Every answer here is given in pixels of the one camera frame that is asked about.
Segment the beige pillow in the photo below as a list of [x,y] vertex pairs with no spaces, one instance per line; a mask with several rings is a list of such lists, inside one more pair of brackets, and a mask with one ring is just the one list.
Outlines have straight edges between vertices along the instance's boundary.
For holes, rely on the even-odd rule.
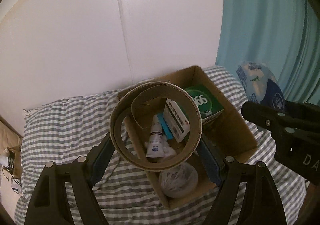
[[0,148],[1,155],[8,156],[10,148],[20,148],[22,139],[1,117],[0,121]]

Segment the grey white checkered duvet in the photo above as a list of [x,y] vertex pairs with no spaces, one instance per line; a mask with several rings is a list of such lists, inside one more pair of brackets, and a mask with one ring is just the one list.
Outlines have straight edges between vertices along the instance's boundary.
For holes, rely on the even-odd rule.
[[[112,90],[76,96],[25,113],[22,195],[15,210],[17,224],[25,222],[31,195],[46,163],[70,163],[100,144],[109,130],[117,95],[118,91]],[[248,163],[263,161],[267,165],[280,194],[287,223],[293,224],[306,196],[305,180],[274,159],[276,144],[269,131],[259,132],[254,124],[248,127],[258,143]],[[109,224],[201,224],[218,190],[212,189],[176,209],[165,209],[146,173],[114,153],[93,192]]]

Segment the small cardboard box with clutter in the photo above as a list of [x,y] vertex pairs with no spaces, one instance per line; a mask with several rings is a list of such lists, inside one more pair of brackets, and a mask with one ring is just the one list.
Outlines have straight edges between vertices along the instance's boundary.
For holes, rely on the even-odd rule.
[[21,179],[22,164],[21,164],[21,147],[16,146],[7,148],[7,160],[5,161],[4,169],[9,172],[14,178]]

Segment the open cardboard storage box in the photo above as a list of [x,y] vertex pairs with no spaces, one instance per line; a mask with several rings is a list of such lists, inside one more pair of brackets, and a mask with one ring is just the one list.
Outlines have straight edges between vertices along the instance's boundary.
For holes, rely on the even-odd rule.
[[[204,130],[199,110],[185,88],[203,84],[223,106],[222,113]],[[132,165],[145,171],[159,201],[167,210],[179,208],[201,197],[217,185],[210,182],[199,156],[195,155],[201,135],[215,142],[222,153],[246,162],[256,151],[257,141],[240,115],[237,101],[244,95],[238,81],[224,67],[203,70],[199,66],[185,68],[161,77],[146,80],[121,91],[110,118],[111,139],[120,155]],[[146,141],[151,117],[164,108],[166,98],[177,99],[186,106],[191,123],[189,140],[173,146],[178,155],[164,163],[149,162],[142,143]],[[161,190],[158,177],[161,171],[171,170],[183,162],[191,163],[199,174],[196,188],[187,196],[171,198]]]

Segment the blue white tissue pack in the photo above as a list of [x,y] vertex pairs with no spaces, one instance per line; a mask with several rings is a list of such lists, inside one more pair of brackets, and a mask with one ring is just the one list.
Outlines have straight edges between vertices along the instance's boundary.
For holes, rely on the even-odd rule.
[[283,92],[274,74],[265,64],[243,62],[236,73],[250,102],[285,111]]

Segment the teal curtain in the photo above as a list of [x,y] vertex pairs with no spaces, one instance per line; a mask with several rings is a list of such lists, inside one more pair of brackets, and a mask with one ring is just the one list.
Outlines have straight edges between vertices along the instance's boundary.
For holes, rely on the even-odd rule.
[[223,0],[216,64],[264,63],[285,99],[319,104],[319,19],[307,0]]

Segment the crumpled clear plastic bag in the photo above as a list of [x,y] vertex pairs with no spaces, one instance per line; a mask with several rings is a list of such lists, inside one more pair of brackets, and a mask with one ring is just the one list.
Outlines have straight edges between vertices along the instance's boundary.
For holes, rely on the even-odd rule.
[[163,193],[171,198],[182,198],[195,190],[199,175],[191,164],[184,162],[159,174],[159,185]]

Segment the green white 999 medicine box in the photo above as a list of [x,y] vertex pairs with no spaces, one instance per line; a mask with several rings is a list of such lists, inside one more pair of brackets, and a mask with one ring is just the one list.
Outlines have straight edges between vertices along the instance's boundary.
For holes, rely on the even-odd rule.
[[204,125],[213,122],[223,112],[223,105],[219,103],[206,86],[195,85],[185,88],[185,91],[193,98],[193,101],[197,105]]

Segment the white cream tube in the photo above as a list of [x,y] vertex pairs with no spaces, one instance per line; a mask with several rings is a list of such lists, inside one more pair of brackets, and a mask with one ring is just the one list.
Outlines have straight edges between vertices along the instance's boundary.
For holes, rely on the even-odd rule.
[[157,115],[154,115],[152,118],[152,125],[150,127],[150,136],[149,136],[149,143],[148,143],[146,157],[147,158],[164,157],[163,131]]

